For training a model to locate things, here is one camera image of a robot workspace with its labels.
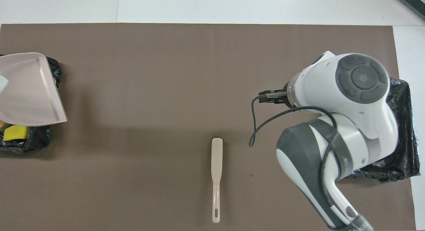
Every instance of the trash bag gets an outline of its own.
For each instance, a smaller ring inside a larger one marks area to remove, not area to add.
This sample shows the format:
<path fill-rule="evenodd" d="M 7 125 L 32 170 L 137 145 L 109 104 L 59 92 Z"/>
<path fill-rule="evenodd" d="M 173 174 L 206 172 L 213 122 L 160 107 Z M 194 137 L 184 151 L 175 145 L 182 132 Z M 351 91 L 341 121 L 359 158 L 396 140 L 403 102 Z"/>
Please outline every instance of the trash bag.
<path fill-rule="evenodd" d="M 417 134 L 413 124 L 410 88 L 406 81 L 390 79 L 387 104 L 398 124 L 397 147 L 389 156 L 354 171 L 351 177 L 367 177 L 383 183 L 419 175 Z"/>
<path fill-rule="evenodd" d="M 62 75 L 60 65 L 55 59 L 50 57 L 47 57 L 47 61 L 53 78 L 56 80 L 56 87 L 59 88 L 60 77 Z M 0 134 L 0 151 L 12 151 L 17 154 L 21 154 L 23 152 L 41 149 L 49 145 L 51 135 L 52 131 L 49 125 L 30 127 L 28 131 L 28 138 L 25 141 L 3 141 L 3 135 Z"/>

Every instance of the sponge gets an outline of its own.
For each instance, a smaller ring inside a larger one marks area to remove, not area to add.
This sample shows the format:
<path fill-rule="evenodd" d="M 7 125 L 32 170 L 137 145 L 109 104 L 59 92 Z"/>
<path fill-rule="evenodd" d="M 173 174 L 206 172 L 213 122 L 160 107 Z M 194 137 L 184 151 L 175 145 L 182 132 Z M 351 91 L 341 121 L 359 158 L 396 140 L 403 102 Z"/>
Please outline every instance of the sponge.
<path fill-rule="evenodd" d="M 28 138 L 29 127 L 22 125 L 13 125 L 4 130 L 4 141 L 17 140 L 17 139 L 27 139 Z"/>

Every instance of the white robotic arm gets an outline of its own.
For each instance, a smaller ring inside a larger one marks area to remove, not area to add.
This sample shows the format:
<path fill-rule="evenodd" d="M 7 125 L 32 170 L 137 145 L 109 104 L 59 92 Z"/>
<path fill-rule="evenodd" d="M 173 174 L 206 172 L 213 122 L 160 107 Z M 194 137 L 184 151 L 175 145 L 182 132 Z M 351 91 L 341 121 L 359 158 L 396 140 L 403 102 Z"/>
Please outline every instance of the white robotic arm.
<path fill-rule="evenodd" d="M 398 130 L 385 102 L 388 91 L 388 74 L 377 60 L 354 53 L 335 56 L 327 51 L 278 93 L 259 96 L 285 97 L 279 103 L 331 113 L 285 129 L 276 145 L 282 169 L 331 230 L 373 230 L 335 181 L 394 151 Z"/>

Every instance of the white dustpan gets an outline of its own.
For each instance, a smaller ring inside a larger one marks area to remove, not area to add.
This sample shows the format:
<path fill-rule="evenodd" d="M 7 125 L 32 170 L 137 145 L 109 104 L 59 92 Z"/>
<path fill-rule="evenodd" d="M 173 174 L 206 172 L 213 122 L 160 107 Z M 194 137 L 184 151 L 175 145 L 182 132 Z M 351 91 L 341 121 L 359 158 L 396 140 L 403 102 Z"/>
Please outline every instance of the white dustpan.
<path fill-rule="evenodd" d="M 67 121 L 46 56 L 0 57 L 0 120 L 24 126 Z"/>

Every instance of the brown mat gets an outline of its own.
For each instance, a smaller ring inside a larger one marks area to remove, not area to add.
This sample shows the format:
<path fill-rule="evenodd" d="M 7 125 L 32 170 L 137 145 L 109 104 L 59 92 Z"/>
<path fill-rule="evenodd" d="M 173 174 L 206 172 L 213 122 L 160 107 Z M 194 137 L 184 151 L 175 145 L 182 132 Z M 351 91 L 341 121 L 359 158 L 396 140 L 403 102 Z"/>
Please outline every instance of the brown mat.
<path fill-rule="evenodd" d="M 0 159 L 0 230 L 326 230 L 275 156 L 254 148 L 250 101 L 322 52 L 360 52 L 398 77 L 391 27 L 217 24 L 1 26 L 0 53 L 57 59 L 69 121 L 49 147 Z M 258 121 L 285 110 L 256 104 Z M 221 221 L 211 221 L 211 139 L 224 140 Z M 414 229 L 410 181 L 338 183 L 376 230 Z"/>

